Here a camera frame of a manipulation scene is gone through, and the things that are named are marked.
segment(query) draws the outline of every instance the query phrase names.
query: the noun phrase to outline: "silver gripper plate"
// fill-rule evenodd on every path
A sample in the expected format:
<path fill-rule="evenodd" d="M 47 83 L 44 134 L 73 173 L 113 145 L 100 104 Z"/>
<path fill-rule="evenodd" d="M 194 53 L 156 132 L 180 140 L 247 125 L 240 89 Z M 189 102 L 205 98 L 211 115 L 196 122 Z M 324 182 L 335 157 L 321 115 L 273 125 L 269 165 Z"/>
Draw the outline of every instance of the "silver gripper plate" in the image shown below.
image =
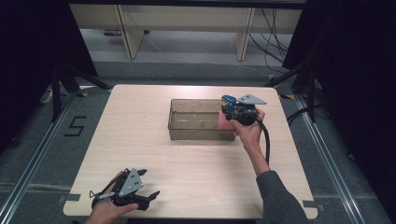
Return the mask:
<path fill-rule="evenodd" d="M 129 193 L 132 193 L 136 190 L 143 188 L 143 182 L 140 179 L 139 174 L 137 173 L 136 169 L 132 169 L 128 175 L 128 178 L 125 180 L 124 185 L 119 193 L 119 196 L 123 196 Z"/>
<path fill-rule="evenodd" d="M 264 100 L 259 99 L 256 96 L 251 95 L 251 94 L 247 94 L 242 97 L 239 97 L 236 101 L 239 103 L 243 103 L 245 105 L 266 105 L 267 104 L 267 102 L 265 102 Z"/>

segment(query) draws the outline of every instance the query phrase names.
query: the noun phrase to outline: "clear plastic bin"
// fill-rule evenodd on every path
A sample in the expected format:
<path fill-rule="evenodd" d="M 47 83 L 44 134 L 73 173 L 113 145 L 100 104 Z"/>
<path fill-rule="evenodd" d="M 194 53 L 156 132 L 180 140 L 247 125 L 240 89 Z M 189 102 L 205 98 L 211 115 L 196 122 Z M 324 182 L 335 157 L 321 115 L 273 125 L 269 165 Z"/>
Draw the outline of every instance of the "clear plastic bin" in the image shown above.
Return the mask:
<path fill-rule="evenodd" d="M 221 100 L 173 99 L 168 129 L 171 140 L 235 140 L 234 130 L 219 130 Z"/>

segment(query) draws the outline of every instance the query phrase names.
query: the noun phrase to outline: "wooden table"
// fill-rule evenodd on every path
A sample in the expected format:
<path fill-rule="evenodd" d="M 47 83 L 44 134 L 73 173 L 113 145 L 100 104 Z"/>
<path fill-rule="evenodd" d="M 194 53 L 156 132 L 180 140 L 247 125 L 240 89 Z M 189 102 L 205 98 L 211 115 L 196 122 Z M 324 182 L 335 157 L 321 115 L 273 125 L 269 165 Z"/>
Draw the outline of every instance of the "wooden table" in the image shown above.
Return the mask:
<path fill-rule="evenodd" d="M 264 124 L 271 139 L 270 165 L 286 188 L 303 204 L 313 201 L 300 158 L 276 90 L 215 86 L 116 86 L 99 121 L 71 194 L 68 216 L 88 216 L 90 190 L 101 191 L 125 168 L 147 169 L 139 195 L 160 190 L 147 211 L 126 217 L 261 218 L 262 198 L 256 176 L 239 138 L 235 141 L 172 141 L 167 128 L 172 99 L 220 99 L 253 94 L 267 105 Z M 262 134 L 262 149 L 265 139 Z M 316 208 L 304 208 L 308 218 Z"/>

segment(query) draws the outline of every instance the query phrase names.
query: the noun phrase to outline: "gray sleeve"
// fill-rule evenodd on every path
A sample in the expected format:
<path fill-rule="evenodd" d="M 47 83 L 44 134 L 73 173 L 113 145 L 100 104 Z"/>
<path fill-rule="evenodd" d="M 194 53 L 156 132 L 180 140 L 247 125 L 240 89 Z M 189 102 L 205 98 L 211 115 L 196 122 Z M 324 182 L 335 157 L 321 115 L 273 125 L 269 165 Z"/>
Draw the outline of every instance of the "gray sleeve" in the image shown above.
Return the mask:
<path fill-rule="evenodd" d="M 263 201 L 263 223 L 308 222 L 303 208 L 286 190 L 275 171 L 258 175 L 256 181 Z"/>

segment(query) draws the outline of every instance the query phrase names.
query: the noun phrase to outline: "black tape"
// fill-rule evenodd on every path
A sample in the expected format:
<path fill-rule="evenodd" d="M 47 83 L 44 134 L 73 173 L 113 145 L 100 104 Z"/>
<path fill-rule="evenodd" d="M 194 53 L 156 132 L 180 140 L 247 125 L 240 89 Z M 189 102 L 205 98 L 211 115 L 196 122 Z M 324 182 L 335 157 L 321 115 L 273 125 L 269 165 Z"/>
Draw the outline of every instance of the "black tape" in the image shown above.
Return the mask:
<path fill-rule="evenodd" d="M 64 203 L 66 201 L 78 202 L 80 197 L 81 194 L 67 194 L 66 196 L 62 195 L 59 198 L 59 203 Z"/>
<path fill-rule="evenodd" d="M 317 208 L 317 203 L 315 203 L 314 201 L 305 201 L 305 200 L 303 200 L 303 206 L 304 207 Z"/>

